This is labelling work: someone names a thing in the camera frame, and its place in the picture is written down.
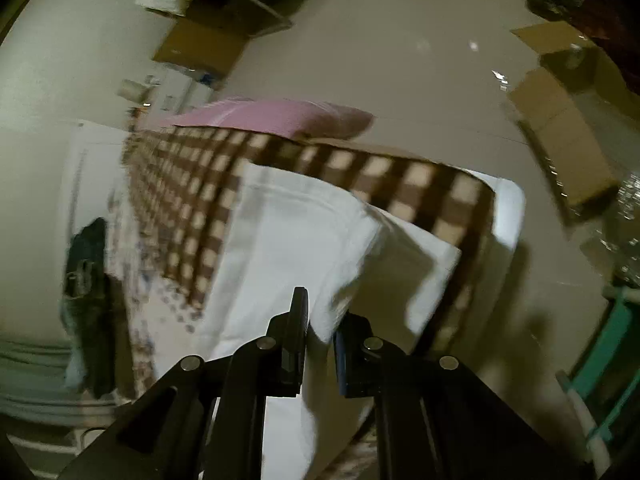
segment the wall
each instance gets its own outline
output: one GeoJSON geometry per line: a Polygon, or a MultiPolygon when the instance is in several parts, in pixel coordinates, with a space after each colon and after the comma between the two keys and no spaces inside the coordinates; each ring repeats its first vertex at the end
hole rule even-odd
{"type": "Polygon", "coordinates": [[[0,331],[56,340],[58,189],[75,119],[123,128],[172,20],[134,0],[31,0],[0,45],[0,331]]]}

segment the pillow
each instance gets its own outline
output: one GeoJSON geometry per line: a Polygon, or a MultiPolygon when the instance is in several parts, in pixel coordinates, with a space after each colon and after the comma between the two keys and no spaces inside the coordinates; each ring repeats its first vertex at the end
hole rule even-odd
{"type": "Polygon", "coordinates": [[[162,120],[161,126],[236,128],[289,139],[335,137],[351,139],[366,130],[373,115],[347,106],[288,99],[231,98],[187,114],[162,120]]]}
{"type": "Polygon", "coordinates": [[[344,313],[367,316],[377,335],[410,351],[460,251],[331,184],[249,163],[227,229],[195,353],[221,358],[264,335],[288,311],[293,288],[306,287],[302,392],[267,399],[262,478],[312,478],[372,406],[338,394],[330,345],[344,313]]]}

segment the checkered blanket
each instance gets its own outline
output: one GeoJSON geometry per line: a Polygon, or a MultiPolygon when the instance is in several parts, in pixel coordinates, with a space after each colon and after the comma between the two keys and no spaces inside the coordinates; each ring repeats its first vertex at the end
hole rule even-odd
{"type": "Polygon", "coordinates": [[[178,285],[184,319],[202,316],[246,161],[319,178],[457,246],[461,257],[418,351],[444,350],[472,297],[493,191],[443,164],[350,142],[304,142],[210,127],[132,136],[124,152],[129,195],[157,268],[178,285]]]}

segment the brown plaid cloth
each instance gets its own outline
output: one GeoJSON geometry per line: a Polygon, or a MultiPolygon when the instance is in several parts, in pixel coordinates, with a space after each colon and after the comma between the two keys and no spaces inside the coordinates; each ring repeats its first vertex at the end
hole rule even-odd
{"type": "Polygon", "coordinates": [[[493,191],[465,171],[373,153],[356,144],[191,127],[145,132],[125,148],[129,193],[144,239],[177,282],[191,319],[202,315],[246,161],[319,178],[461,250],[418,350],[444,350],[472,295],[474,264],[492,221],[493,191]]]}

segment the checkered fabric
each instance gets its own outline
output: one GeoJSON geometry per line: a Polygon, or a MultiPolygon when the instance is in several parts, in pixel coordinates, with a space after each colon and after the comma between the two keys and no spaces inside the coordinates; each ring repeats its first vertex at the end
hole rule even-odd
{"type": "Polygon", "coordinates": [[[129,193],[156,264],[202,316],[246,161],[319,178],[412,222],[461,250],[418,349],[444,350],[472,296],[475,262],[492,220],[493,191],[465,171],[356,144],[295,141],[211,127],[130,137],[129,193]]]}

